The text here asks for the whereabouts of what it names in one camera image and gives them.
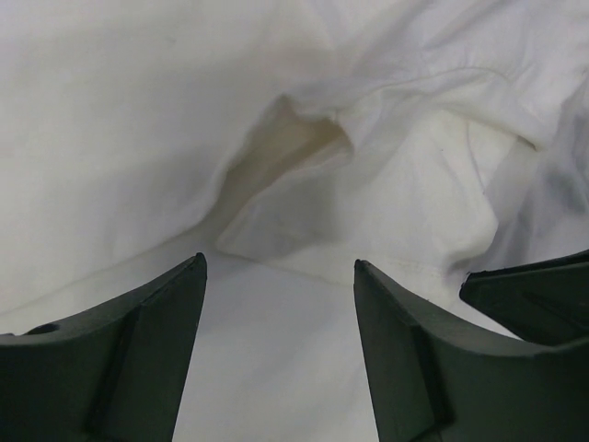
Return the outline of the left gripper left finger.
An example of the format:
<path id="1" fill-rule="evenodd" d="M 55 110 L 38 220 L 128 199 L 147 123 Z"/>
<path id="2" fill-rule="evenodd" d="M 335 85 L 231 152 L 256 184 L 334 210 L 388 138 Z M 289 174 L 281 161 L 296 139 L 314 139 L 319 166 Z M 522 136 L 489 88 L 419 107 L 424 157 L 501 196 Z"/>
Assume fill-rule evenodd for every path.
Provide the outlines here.
<path id="1" fill-rule="evenodd" d="M 65 319 L 1 338 L 5 441 L 169 441 L 191 361 L 207 263 Z"/>

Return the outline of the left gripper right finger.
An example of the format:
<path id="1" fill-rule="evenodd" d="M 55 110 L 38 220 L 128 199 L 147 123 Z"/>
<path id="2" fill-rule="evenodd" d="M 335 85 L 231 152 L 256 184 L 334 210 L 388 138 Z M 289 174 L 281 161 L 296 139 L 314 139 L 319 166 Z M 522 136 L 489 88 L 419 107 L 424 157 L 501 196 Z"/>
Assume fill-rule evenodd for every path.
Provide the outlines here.
<path id="1" fill-rule="evenodd" d="M 588 336 L 531 343 L 411 293 L 373 264 L 354 300 L 383 441 L 584 441 Z"/>

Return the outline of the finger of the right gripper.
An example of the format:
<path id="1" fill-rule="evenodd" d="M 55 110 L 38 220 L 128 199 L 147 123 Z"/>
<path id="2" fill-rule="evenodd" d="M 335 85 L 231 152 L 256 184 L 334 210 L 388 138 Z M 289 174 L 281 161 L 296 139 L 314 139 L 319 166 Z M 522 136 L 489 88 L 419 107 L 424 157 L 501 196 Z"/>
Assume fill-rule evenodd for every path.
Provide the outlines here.
<path id="1" fill-rule="evenodd" d="M 588 336 L 588 252 L 471 273 L 460 299 L 531 343 Z"/>

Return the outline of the white t shirt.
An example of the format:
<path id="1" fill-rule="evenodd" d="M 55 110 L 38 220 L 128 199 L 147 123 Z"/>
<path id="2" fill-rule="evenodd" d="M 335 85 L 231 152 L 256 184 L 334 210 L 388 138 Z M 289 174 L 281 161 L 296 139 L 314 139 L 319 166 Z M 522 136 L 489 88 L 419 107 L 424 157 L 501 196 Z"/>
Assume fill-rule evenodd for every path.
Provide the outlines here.
<path id="1" fill-rule="evenodd" d="M 204 252 L 178 441 L 376 440 L 358 259 L 498 331 L 468 273 L 587 247 L 584 1 L 1 5 L 1 329 Z"/>

